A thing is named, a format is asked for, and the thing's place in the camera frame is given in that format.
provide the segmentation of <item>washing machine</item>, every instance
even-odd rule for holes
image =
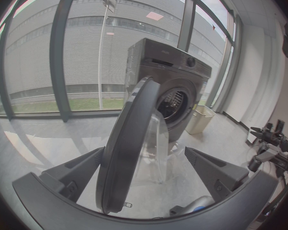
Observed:
[[[161,85],[156,108],[167,124],[169,142],[176,141],[204,92],[211,67],[178,48],[144,38],[128,50],[125,100],[146,76]]]

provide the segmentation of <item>gray floor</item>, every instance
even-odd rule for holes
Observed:
[[[40,175],[50,167],[69,161],[81,154],[107,143],[115,117],[61,120],[12,120],[0,119],[0,192],[14,212],[31,229],[40,229],[16,196],[12,181],[28,172]],[[169,144],[167,179],[163,184],[132,183],[124,207],[112,214],[127,218],[153,218],[169,216],[175,205],[186,206],[203,195],[209,195],[203,182],[188,163],[183,153],[189,146],[227,162],[245,166],[256,153],[246,143],[247,132],[223,115],[217,114],[203,133],[189,135]],[[263,170],[275,174],[269,163]],[[95,185],[97,173],[92,177],[78,204],[97,211]],[[273,198],[282,189],[281,184]]]

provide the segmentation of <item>gray building facade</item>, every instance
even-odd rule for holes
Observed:
[[[53,18],[60,0],[34,0],[12,20],[4,52],[12,104],[55,100],[49,66]],[[73,0],[64,38],[64,78],[69,99],[98,98],[98,52],[105,14],[102,0]],[[103,98],[123,98],[128,48],[147,37],[177,47],[184,3],[180,0],[117,0],[108,12],[101,57]],[[209,93],[225,47],[224,39],[198,13],[189,54],[212,67]]]

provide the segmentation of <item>trash can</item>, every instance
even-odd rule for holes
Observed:
[[[198,105],[185,130],[191,135],[203,132],[215,114],[207,106]]]

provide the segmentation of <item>light pole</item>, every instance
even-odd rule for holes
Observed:
[[[103,46],[104,29],[106,25],[107,13],[110,10],[112,13],[115,12],[116,0],[103,0],[103,4],[106,7],[104,16],[103,26],[101,28],[100,44],[99,44],[99,55],[98,55],[98,98],[99,98],[99,109],[103,109],[103,99],[101,96],[101,49]]]

